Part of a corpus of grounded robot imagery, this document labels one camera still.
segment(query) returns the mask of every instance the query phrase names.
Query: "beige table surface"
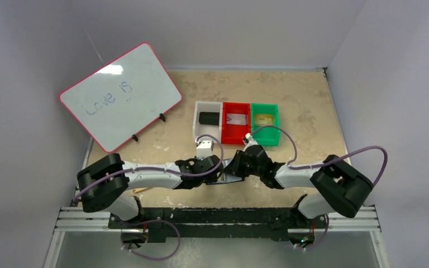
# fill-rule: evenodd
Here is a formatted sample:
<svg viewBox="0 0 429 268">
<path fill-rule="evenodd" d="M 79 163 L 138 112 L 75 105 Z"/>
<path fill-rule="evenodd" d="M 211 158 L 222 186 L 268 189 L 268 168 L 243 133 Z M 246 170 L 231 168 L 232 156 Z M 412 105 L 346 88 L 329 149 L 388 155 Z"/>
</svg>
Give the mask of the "beige table surface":
<svg viewBox="0 0 429 268">
<path fill-rule="evenodd" d="M 116 152 L 125 161 L 164 164 L 193 157 L 192 124 L 195 101 L 274 103 L 279 107 L 280 124 L 298 147 L 296 164 L 324 160 L 328 154 L 343 155 L 344 141 L 328 86 L 320 72 L 284 71 L 172 71 L 170 76 L 183 100 Z M 225 159 L 242 146 L 226 145 Z M 278 147 L 266 148 L 273 161 L 293 157 L 292 144 L 281 136 Z M 106 153 L 93 143 L 88 164 Z M 138 193 L 144 207 L 291 207 L 312 188 L 267 188 L 257 177 L 240 183 L 202 185 L 192 190 L 151 188 Z"/>
</svg>

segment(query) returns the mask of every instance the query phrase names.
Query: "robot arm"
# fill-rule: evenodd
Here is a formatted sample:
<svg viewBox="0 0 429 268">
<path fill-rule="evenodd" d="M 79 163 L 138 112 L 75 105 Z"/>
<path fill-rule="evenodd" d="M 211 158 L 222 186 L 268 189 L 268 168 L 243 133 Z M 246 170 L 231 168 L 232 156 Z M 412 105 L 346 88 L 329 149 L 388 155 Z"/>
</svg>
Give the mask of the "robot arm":
<svg viewBox="0 0 429 268">
<path fill-rule="evenodd" d="M 338 212 L 345 217 L 354 218 L 373 189 L 373 183 L 345 161 L 315 167 L 339 158 L 336 155 L 329 155 L 324 161 L 306 165 L 311 167 L 309 169 L 299 169 L 298 165 L 272 162 L 264 148 L 249 133 L 244 142 L 245 148 L 236 152 L 233 160 L 225 167 L 225 172 L 241 178 L 258 176 L 272 189 L 316 188 L 318 193 L 304 195 L 295 204 L 294 209 L 300 217 L 312 219 L 322 214 Z"/>
<path fill-rule="evenodd" d="M 204 140 L 198 144 L 195 158 L 165 165 L 136 164 L 122 161 L 119 154 L 109 154 L 77 175 L 79 188 L 87 188 L 81 195 L 83 211 L 108 211 L 127 221 L 137 217 L 142 207 L 137 198 L 124 195 L 124 191 L 144 187 L 192 189 L 203 183 L 214 183 L 221 175 L 222 165 L 206 175 L 196 176 L 212 170 L 220 161 L 216 155 L 212 155 L 212 151 L 212 141 Z M 90 186 L 108 174 L 124 170 L 127 172 Z"/>
<path fill-rule="evenodd" d="M 78 173 L 80 189 L 88 187 L 107 174 L 120 170 L 128 172 L 116 175 L 82 194 L 83 210 L 108 211 L 127 221 L 139 216 L 142 207 L 136 197 L 124 195 L 124 191 L 143 187 L 192 189 L 203 183 L 222 183 L 218 181 L 222 173 L 241 180 L 250 175 L 258 176 L 272 189 L 316 188 L 319 193 L 302 196 L 292 208 L 293 214 L 301 221 L 335 211 L 352 218 L 372 191 L 370 180 L 344 161 L 325 167 L 293 170 L 286 163 L 272 162 L 250 134 L 246 135 L 245 143 L 245 148 L 238 150 L 229 164 L 225 167 L 220 165 L 211 172 L 208 171 L 212 170 L 220 159 L 212 155 L 213 143 L 207 140 L 198 144 L 195 158 L 165 165 L 135 164 L 122 161 L 119 154 L 110 154 Z M 337 156 L 330 155 L 323 162 L 335 158 Z"/>
</svg>

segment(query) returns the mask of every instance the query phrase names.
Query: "purple cable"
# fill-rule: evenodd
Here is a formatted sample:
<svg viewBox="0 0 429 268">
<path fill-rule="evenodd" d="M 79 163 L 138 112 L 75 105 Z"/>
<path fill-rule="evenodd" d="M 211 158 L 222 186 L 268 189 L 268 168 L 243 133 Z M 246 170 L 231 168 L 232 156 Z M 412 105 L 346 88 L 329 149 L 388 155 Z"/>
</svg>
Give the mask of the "purple cable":
<svg viewBox="0 0 429 268">
<path fill-rule="evenodd" d="M 325 231 L 323 232 L 323 234 L 321 234 L 321 236 L 319 237 L 318 241 L 313 243 L 311 246 L 306 247 L 306 250 L 311 250 L 312 248 L 318 246 L 318 244 L 321 243 L 321 241 L 323 241 L 323 239 L 325 239 L 326 236 L 326 232 L 328 232 L 328 228 L 330 227 L 330 218 L 328 217 L 328 214 L 325 214 L 325 219 L 326 219 L 326 223 L 325 223 Z"/>
<path fill-rule="evenodd" d="M 259 131 L 259 130 L 261 130 L 261 129 L 263 129 L 263 128 L 266 128 L 266 127 L 273 127 L 273 128 L 277 128 L 278 130 L 280 130 L 280 131 L 282 131 L 288 138 L 289 138 L 289 140 L 290 140 L 290 142 L 292 143 L 292 145 L 293 145 L 293 150 L 295 151 L 295 155 L 293 156 L 293 159 L 292 160 L 290 160 L 290 161 L 288 161 L 287 162 L 287 165 L 290 165 L 291 163 L 293 163 L 293 162 L 295 162 L 295 160 L 297 159 L 297 156 L 298 156 L 298 152 L 297 152 L 297 145 L 295 145 L 295 142 L 293 141 L 293 138 L 289 135 L 289 133 L 287 133 L 287 131 L 285 131 L 285 130 L 283 130 L 282 128 L 280 128 L 280 127 L 278 127 L 278 126 L 262 126 L 262 127 L 259 127 L 258 129 L 256 129 L 256 130 L 254 130 L 254 131 L 252 131 L 252 133 L 251 133 L 251 135 L 253 135 L 254 136 L 254 133 L 256 133 L 257 131 Z"/>
<path fill-rule="evenodd" d="M 139 256 L 141 258 L 144 258 L 144 259 L 147 259 L 147 260 L 150 260 L 150 261 L 164 261 L 164 260 L 167 260 L 167 259 L 171 258 L 173 255 L 175 255 L 176 252 L 178 251 L 178 248 L 180 248 L 180 244 L 182 243 L 182 236 L 180 235 L 180 232 L 175 227 L 175 225 L 173 225 L 171 222 L 164 221 L 163 219 L 152 219 L 150 221 L 139 222 L 139 223 L 127 223 L 127 222 L 125 222 L 125 223 L 129 224 L 129 225 L 131 225 L 133 227 L 136 227 L 136 226 L 140 226 L 140 225 L 144 225 L 144 224 L 149 224 L 149 223 L 155 223 L 155 222 L 161 222 L 161 223 L 168 224 L 171 228 L 173 228 L 173 230 L 175 230 L 175 233 L 177 233 L 178 243 L 177 243 L 177 247 L 175 248 L 175 250 L 172 253 L 168 254 L 165 257 L 150 257 L 150 256 L 147 256 L 147 255 L 144 255 L 144 254 L 140 254 L 140 253 L 138 253 L 138 252 L 136 252 L 136 251 L 134 251 L 132 249 L 129 249 L 128 247 L 126 247 L 124 245 L 124 240 L 123 240 L 122 234 L 121 234 L 121 244 L 122 244 L 122 247 L 125 250 L 127 250 L 129 253 L 132 253 L 132 254 L 134 254 L 136 256 Z"/>
<path fill-rule="evenodd" d="M 77 202 L 81 201 L 81 199 L 78 199 L 79 197 L 81 197 L 84 193 L 86 193 L 91 188 L 95 187 L 96 185 L 102 183 L 103 181 L 108 180 L 108 179 L 110 179 L 110 178 L 112 178 L 114 176 L 127 173 L 127 172 L 133 172 L 133 171 L 139 171 L 139 170 L 155 170 L 155 171 L 162 171 L 162 172 L 172 173 L 172 174 L 175 174 L 175 175 L 185 176 L 185 177 L 201 177 L 201 176 L 205 176 L 205 175 L 210 174 L 211 172 L 213 172 L 214 170 L 216 170 L 222 164 L 223 157 L 224 157 L 224 150 L 223 150 L 223 146 L 221 145 L 220 141 L 217 138 L 211 136 L 210 134 L 203 134 L 203 135 L 200 135 L 197 138 L 197 141 L 199 141 L 199 139 L 202 138 L 202 137 L 209 137 L 209 138 L 213 139 L 219 145 L 220 150 L 221 150 L 220 160 L 219 160 L 218 164 L 216 164 L 216 166 L 214 166 L 212 169 L 210 169 L 208 171 L 205 171 L 203 173 L 198 173 L 198 174 L 182 173 L 182 172 L 178 172 L 178 171 L 170 170 L 170 169 L 165 170 L 165 169 L 163 169 L 161 167 L 154 167 L 154 166 L 142 166 L 142 167 L 137 167 L 135 169 L 124 169 L 124 170 L 120 170 L 120 171 L 111 173 L 111 174 L 109 174 L 107 176 L 104 176 L 104 177 L 98 179 L 97 181 L 91 183 L 90 185 L 88 185 L 86 188 L 84 188 L 83 190 L 81 190 L 81 192 L 79 192 L 78 194 L 76 194 L 73 197 L 73 202 L 77 203 Z"/>
<path fill-rule="evenodd" d="M 290 164 L 293 163 L 297 159 L 297 147 L 296 147 L 295 142 L 293 141 L 292 137 L 285 130 L 281 129 L 278 126 L 263 126 L 263 127 L 259 127 L 258 129 L 254 130 L 251 134 L 254 135 L 255 132 L 257 132 L 258 130 L 261 130 L 261 129 L 265 128 L 265 127 L 277 128 L 278 130 L 282 131 L 289 138 L 289 140 L 292 143 L 293 148 L 295 150 L 295 157 L 292 160 L 290 160 L 290 161 L 287 162 L 287 165 L 288 165 L 288 167 L 291 170 L 322 168 L 322 167 L 329 166 L 329 165 L 332 165 L 334 163 L 337 163 L 339 161 L 342 161 L 342 160 L 344 160 L 346 158 L 352 157 L 354 155 L 357 155 L 357 154 L 359 154 L 361 152 L 369 151 L 369 150 L 372 150 L 372 149 L 378 149 L 378 150 L 380 150 L 384 154 L 384 161 L 382 162 L 382 166 L 381 166 L 381 168 L 379 170 L 378 176 L 376 177 L 376 179 L 373 182 L 373 186 L 376 186 L 376 184 L 380 180 L 380 177 L 382 177 L 382 173 L 384 173 L 385 166 L 387 166 L 387 161 L 388 161 L 387 151 L 384 148 L 382 148 L 381 146 L 378 146 L 378 145 L 372 145 L 372 146 L 364 147 L 362 149 L 353 151 L 353 152 L 351 152 L 349 154 L 346 154 L 346 155 L 344 155 L 342 157 L 339 157 L 337 159 L 331 160 L 330 162 L 327 162 L 327 163 L 316 164 L 316 165 L 312 165 L 312 166 L 307 166 L 307 165 L 305 165 L 305 166 L 290 166 Z"/>
<path fill-rule="evenodd" d="M 344 159 L 346 159 L 348 157 L 352 157 L 354 155 L 357 155 L 359 153 L 362 153 L 362 152 L 365 152 L 365 151 L 368 151 L 368 150 L 372 150 L 372 149 L 378 149 L 378 150 L 380 150 L 384 154 L 384 161 L 382 162 L 382 166 L 380 167 L 379 173 L 378 173 L 376 179 L 373 182 L 373 186 L 376 186 L 376 184 L 379 182 L 380 177 L 382 176 L 382 173 L 384 173 L 385 166 L 387 165 L 387 160 L 388 160 L 387 151 L 384 148 L 382 148 L 381 146 L 377 146 L 377 145 L 371 145 L 371 146 L 364 147 L 362 149 L 350 152 L 349 154 L 346 154 L 346 155 L 344 155 L 342 157 L 339 157 L 337 159 L 331 160 L 330 162 L 326 162 L 326 163 L 323 163 L 323 164 L 316 164 L 316 165 L 312 165 L 312 166 L 289 166 L 289 168 L 292 169 L 292 170 L 322 168 L 322 167 L 325 167 L 325 166 L 332 165 L 334 163 L 338 163 L 339 161 L 342 161 L 342 160 L 344 160 Z"/>
<path fill-rule="evenodd" d="M 95 187 L 96 185 L 98 185 L 98 184 L 100 184 L 100 183 L 102 183 L 103 181 L 105 181 L 105 180 L 108 180 L 108 179 L 110 179 L 110 178 L 112 178 L 112 177 L 114 177 L 114 176 L 117 176 L 117 175 L 121 175 L 121 174 L 124 174 L 124 173 L 127 173 L 127 172 L 131 172 L 132 171 L 132 169 L 123 169 L 123 170 L 120 170 L 120 171 L 117 171 L 117 172 L 114 172 L 114 173 L 111 173 L 111 174 L 109 174 L 109 175 L 107 175 L 107 176 L 104 176 L 104 177 L 102 177 L 102 178 L 100 178 L 99 180 L 97 180 L 97 181 L 95 181 L 95 182 L 93 182 L 93 183 L 91 183 L 90 185 L 88 185 L 86 188 L 84 188 L 83 190 L 81 190 L 78 194 L 76 194 L 74 197 L 73 197 L 73 202 L 75 202 L 75 203 L 78 203 L 79 201 L 81 201 L 81 199 L 78 199 L 79 197 L 81 197 L 83 194 L 85 194 L 87 191 L 89 191 L 91 188 L 93 188 L 93 187 Z"/>
</svg>

